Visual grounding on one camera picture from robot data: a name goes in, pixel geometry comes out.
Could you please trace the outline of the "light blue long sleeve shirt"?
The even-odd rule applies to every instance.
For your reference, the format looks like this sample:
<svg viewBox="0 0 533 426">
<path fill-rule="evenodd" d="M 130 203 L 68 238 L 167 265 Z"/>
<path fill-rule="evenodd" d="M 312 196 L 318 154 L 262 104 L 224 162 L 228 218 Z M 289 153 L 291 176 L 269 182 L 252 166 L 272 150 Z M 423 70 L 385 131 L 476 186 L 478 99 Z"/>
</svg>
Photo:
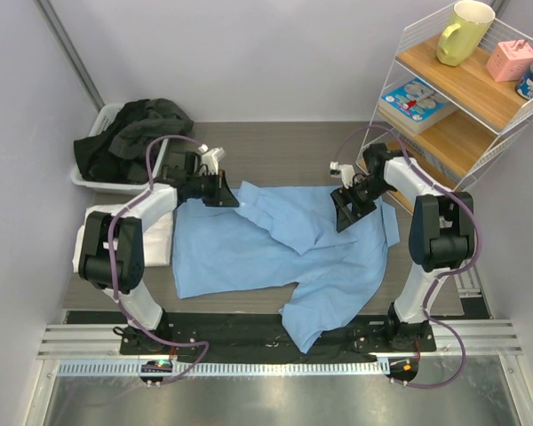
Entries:
<svg viewBox="0 0 533 426">
<path fill-rule="evenodd" d="M 235 192 L 236 208 L 183 203 L 171 260 L 178 297 L 294 283 L 280 314 L 302 353 L 323 332 L 347 325 L 380 287 L 387 252 L 400 235 L 394 207 L 382 200 L 338 232 L 332 190 L 244 182 Z"/>
</svg>

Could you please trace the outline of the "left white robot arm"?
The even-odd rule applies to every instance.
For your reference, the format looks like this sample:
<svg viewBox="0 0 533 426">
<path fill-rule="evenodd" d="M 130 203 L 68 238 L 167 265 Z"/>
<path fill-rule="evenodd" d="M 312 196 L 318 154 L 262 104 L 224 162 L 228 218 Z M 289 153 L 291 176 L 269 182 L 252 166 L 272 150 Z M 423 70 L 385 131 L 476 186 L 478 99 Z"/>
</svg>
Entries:
<svg viewBox="0 0 533 426">
<path fill-rule="evenodd" d="M 190 199 L 199 199 L 207 207 L 239 205 L 219 166 L 223 148 L 174 156 L 172 166 L 116 213 L 94 210 L 88 215 L 78 258 L 79 276 L 112 297 L 129 326 L 141 332 L 141 344 L 154 354 L 170 347 L 171 331 L 165 310 L 143 280 L 145 232 Z"/>
</svg>

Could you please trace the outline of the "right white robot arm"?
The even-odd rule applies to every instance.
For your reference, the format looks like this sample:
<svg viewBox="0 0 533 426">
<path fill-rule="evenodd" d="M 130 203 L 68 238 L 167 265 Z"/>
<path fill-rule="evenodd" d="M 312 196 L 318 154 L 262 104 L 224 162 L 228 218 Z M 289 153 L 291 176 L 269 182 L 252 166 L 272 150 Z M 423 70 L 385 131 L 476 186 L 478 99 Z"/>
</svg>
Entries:
<svg viewBox="0 0 533 426">
<path fill-rule="evenodd" d="M 412 207 L 408 243 L 412 266 L 401 294 L 390 305 L 383 329 L 386 345 L 401 351 L 426 338 L 429 309 L 442 284 L 474 256 L 473 197 L 441 185 L 402 149 L 373 144 L 363 159 L 363 174 L 349 164 L 330 163 L 330 174 L 342 182 L 330 195 L 336 228 L 343 232 L 368 216 L 386 192 L 399 193 Z"/>
</svg>

